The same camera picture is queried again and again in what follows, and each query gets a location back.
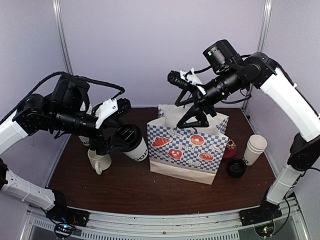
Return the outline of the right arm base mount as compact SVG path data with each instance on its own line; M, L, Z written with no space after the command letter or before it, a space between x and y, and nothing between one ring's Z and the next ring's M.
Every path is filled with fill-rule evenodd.
M268 222L274 218L279 218L282 215L283 214L278 206L276 206L276 208L259 206L241 210L239 212L242 226L256 225L263 222Z

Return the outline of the blue checkered paper bag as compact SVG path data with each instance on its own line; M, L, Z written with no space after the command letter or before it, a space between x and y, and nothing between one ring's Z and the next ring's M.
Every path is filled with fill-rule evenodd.
M209 127L178 128L190 107L158 105L158 117L147 123L150 171L211 185L223 158L229 117L208 116Z

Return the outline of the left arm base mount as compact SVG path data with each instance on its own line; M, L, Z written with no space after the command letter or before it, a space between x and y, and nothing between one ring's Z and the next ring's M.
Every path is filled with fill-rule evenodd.
M85 210L54 206L46 211L49 219L56 222L63 222L73 226L86 227L90 217L90 213Z

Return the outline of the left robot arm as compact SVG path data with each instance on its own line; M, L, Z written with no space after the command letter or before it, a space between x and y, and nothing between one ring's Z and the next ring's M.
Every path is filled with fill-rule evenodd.
M90 109L90 84L117 89L118 93ZM54 72L42 79L1 121L0 152L38 131L89 139L89 147L103 155L124 151L129 144L115 136L106 138L104 129L122 125L120 117L131 109L127 98L119 98L125 89L119 85Z

